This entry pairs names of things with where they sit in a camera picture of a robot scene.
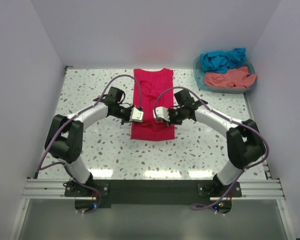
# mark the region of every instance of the red cloth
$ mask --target red cloth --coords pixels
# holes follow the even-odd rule
[[[225,74],[207,72],[204,77],[204,84],[212,87],[248,89],[257,79],[257,74],[249,74],[246,66],[236,69],[229,69]]]
[[[134,77],[140,82],[142,91],[141,106],[144,111],[143,122],[133,122],[131,139],[148,141],[166,141],[175,139],[175,127],[167,126],[163,122],[157,122],[154,118],[154,104],[163,91],[173,87],[174,71],[164,68],[160,71],[134,70]],[[134,83],[133,104],[139,104],[139,88]],[[174,105],[173,90],[164,94],[157,107],[170,108]]]

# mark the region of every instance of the gray wall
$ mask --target gray wall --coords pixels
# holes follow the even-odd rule
[[[0,0],[0,240],[38,164],[63,72],[31,2]]]
[[[281,1],[251,61],[259,75],[249,99],[300,236],[300,0]]]
[[[192,67],[250,53],[280,0],[31,0],[61,60],[85,68]]]

